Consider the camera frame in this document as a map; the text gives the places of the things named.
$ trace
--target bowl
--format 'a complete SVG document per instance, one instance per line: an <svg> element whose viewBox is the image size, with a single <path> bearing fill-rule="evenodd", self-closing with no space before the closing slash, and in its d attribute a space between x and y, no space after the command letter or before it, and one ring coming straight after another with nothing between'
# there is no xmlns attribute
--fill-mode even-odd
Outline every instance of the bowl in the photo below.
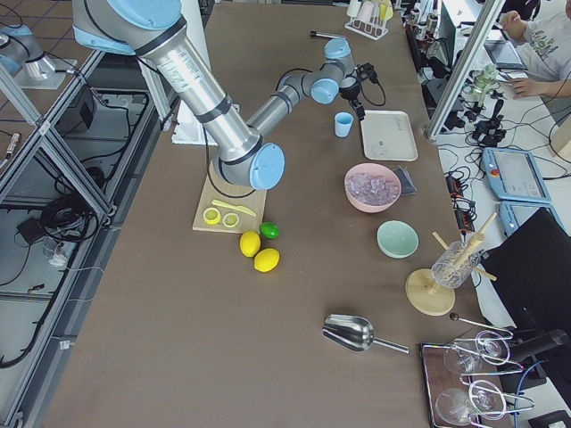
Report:
<svg viewBox="0 0 571 428"><path fill-rule="evenodd" d="M377 229L377 244L387 256L404 259L417 250L418 235L402 221L386 221Z"/></svg>
<svg viewBox="0 0 571 428"><path fill-rule="evenodd" d="M351 205L363 212L384 211L401 196L399 178L389 168L377 163L355 165L345 174L344 185Z"/></svg>

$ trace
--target lime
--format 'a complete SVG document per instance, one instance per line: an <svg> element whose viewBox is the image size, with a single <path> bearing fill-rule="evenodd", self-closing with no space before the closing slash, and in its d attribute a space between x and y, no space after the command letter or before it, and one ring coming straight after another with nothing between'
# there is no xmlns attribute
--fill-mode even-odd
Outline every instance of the lime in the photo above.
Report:
<svg viewBox="0 0 571 428"><path fill-rule="evenodd" d="M203 212L204 223L207 225L216 225L220 222L221 218L222 216L220 215L220 211L214 207L208 207Z"/></svg>
<svg viewBox="0 0 571 428"><path fill-rule="evenodd" d="M279 262L279 251L275 248L266 248L253 258L253 267L260 272L269 272Z"/></svg>
<svg viewBox="0 0 571 428"><path fill-rule="evenodd" d="M271 221L264 221L260 225L260 233L264 238L276 239L279 236L279 227Z"/></svg>
<svg viewBox="0 0 571 428"><path fill-rule="evenodd" d="M260 250L261 239L257 232L248 230L240 236L240 251L246 257L253 257Z"/></svg>
<svg viewBox="0 0 571 428"><path fill-rule="evenodd" d="M240 218L235 212L229 212L222 218L222 224L226 227L236 227Z"/></svg>

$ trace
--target ice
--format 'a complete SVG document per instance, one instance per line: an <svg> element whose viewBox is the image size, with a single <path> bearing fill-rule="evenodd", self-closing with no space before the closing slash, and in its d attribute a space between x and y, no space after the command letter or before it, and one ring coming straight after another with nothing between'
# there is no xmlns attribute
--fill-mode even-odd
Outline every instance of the ice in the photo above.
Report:
<svg viewBox="0 0 571 428"><path fill-rule="evenodd" d="M393 181L364 173L350 177L346 187L351 196L367 205L386 205L399 196L399 187Z"/></svg>

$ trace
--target wooden cutting board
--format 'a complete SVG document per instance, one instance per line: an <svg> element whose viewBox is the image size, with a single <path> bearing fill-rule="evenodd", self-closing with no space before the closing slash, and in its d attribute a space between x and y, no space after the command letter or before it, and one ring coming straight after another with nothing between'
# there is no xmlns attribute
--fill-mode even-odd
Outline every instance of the wooden cutting board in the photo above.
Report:
<svg viewBox="0 0 571 428"><path fill-rule="evenodd" d="M220 191L231 195L243 195L252 191L252 188L242 185L231 185L222 178L218 177L214 171L212 164L210 165L210 175L212 183L220 189ZM223 232L227 234L242 234L247 230L258 230L260 223L263 219L264 208L266 206L266 191L256 190L254 193L243 198L228 198L220 194L212 185L208 176L204 178L203 192L200 195L200 201L196 207L194 214L193 230L203 230L206 232ZM220 201L231 203L232 205L244 205L256 213L256 217L249 214L233 210L230 208L214 207L220 211L220 215L224 217L229 212L234 212L238 215L239 221L235 227L225 227L220 221L217 225L207 225L203 220L203 213L209 207L213 207L212 200L218 199Z"/></svg>

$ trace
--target person's hand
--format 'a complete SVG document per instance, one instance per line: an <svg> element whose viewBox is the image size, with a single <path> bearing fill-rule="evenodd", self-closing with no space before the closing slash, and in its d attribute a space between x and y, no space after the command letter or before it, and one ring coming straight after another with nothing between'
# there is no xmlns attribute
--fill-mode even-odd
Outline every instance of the person's hand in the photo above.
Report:
<svg viewBox="0 0 571 428"><path fill-rule="evenodd" d="M521 16L516 11L509 11L506 12L502 17L500 24L506 31L509 31L510 28L513 28L519 25L521 22Z"/></svg>
<svg viewBox="0 0 571 428"><path fill-rule="evenodd" d="M516 93L514 99L524 96L542 95L546 90L543 82L535 81L532 78L513 78L508 83Z"/></svg>

